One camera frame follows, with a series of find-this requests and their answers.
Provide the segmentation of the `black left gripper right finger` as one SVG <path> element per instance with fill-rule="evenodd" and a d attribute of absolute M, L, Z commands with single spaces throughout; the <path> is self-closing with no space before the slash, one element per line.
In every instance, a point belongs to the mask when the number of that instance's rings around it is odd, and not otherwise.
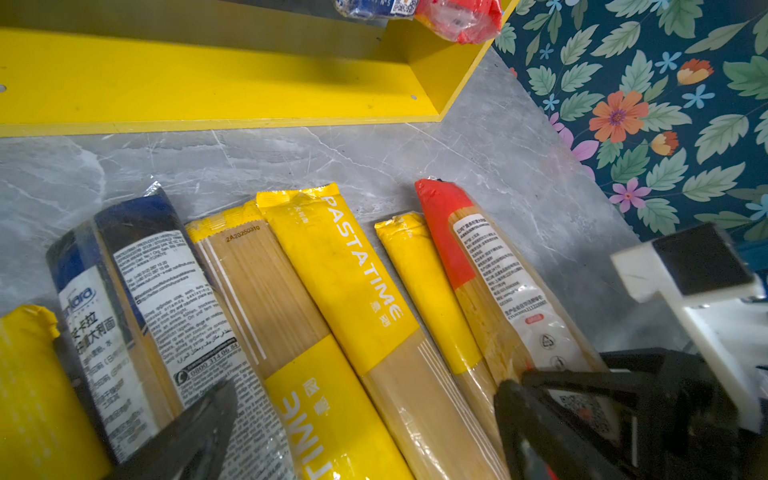
<path fill-rule="evenodd" d="M 524 472 L 527 441 L 559 479 L 628 479 L 614 446 L 547 393 L 505 380 L 494 409 L 510 471 Z"/>

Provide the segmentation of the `yellow pastatime bag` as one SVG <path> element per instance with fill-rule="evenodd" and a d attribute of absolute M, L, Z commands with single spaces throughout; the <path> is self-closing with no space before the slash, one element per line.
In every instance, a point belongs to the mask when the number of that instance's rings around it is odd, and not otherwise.
<path fill-rule="evenodd" d="M 280 417 L 298 478 L 411 478 L 255 203 L 192 221 L 186 229 Z"/>
<path fill-rule="evenodd" d="M 417 479 L 509 471 L 337 185 L 256 204 Z"/>

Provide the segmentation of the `blue clear spaghetti bag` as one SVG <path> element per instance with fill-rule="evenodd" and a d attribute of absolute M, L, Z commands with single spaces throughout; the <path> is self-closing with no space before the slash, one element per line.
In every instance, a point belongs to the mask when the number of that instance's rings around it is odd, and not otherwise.
<path fill-rule="evenodd" d="M 94 221 L 139 338 L 172 399 L 189 407 L 215 383 L 234 383 L 236 418 L 221 478 L 294 478 L 278 415 L 160 184 L 102 210 Z"/>
<path fill-rule="evenodd" d="M 123 463 L 174 419 L 171 402 L 131 331 L 127 297 L 95 222 L 64 234 L 46 260 L 106 439 Z"/>

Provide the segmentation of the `yellow spaghetti bag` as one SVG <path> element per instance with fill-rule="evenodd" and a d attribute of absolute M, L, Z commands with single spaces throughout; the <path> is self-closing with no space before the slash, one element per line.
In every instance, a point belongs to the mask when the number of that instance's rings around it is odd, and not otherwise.
<path fill-rule="evenodd" d="M 54 349 L 57 320 L 20 306 L 1 318 L 1 477 L 102 479 L 112 470 Z"/>
<path fill-rule="evenodd" d="M 426 220 L 420 213 L 408 212 L 376 223 L 375 232 L 461 393 L 492 446 L 502 453 L 493 406 L 497 384 L 449 283 Z"/>

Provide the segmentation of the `blue clear spaghetti bag left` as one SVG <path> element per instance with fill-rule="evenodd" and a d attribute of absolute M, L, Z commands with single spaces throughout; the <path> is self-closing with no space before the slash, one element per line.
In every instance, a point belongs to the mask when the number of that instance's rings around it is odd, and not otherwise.
<path fill-rule="evenodd" d="M 123 463 L 174 419 L 171 402 L 131 331 L 127 297 L 95 222 L 64 234 L 46 260 L 106 439 Z"/>

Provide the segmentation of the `blue clear spaghetti bag right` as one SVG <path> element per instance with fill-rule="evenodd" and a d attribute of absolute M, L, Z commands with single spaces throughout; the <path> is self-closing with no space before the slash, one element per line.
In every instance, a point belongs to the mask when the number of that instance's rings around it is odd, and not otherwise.
<path fill-rule="evenodd" d="M 160 184 L 102 210 L 94 221 L 139 338 L 172 399 L 189 407 L 215 383 L 234 383 L 236 418 L 221 478 L 294 478 L 278 415 Z"/>

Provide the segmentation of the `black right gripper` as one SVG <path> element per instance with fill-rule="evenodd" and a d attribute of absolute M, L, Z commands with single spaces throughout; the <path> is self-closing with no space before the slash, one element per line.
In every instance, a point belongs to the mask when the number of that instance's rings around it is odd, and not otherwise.
<path fill-rule="evenodd" d="M 628 479 L 764 479 L 767 432 L 740 427 L 738 412 L 703 357 L 663 348 L 604 352 L 608 371 L 529 371 L 522 386 L 557 387 L 618 410 Z"/>

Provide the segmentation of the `red clear labelled spaghetti bag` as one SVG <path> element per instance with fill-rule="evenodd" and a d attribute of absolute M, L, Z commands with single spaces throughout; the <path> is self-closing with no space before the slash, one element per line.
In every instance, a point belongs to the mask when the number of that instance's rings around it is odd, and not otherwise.
<path fill-rule="evenodd" d="M 458 185 L 415 190 L 450 285 L 495 383 L 530 370 L 607 366 L 533 266 Z"/>

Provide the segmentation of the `yellow wooden shelf unit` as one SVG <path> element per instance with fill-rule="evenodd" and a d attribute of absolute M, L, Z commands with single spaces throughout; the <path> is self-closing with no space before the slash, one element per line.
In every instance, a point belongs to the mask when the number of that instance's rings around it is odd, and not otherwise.
<path fill-rule="evenodd" d="M 293 1 L 5 1 L 1 134 L 438 122 L 487 49 Z"/>

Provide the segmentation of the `blue Barilla spaghetti box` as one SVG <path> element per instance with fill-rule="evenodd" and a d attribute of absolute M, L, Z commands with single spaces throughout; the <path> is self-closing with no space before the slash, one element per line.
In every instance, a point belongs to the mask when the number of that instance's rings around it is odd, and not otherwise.
<path fill-rule="evenodd" d="M 418 0 L 334 0 L 334 7 L 345 17 L 362 20 L 412 18 Z"/>

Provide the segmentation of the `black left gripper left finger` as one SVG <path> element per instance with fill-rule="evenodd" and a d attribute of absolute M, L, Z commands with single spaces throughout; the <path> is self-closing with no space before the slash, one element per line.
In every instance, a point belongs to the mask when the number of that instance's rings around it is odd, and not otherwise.
<path fill-rule="evenodd" d="M 237 406 L 235 382 L 217 382 L 107 477 L 217 479 L 223 471 Z"/>

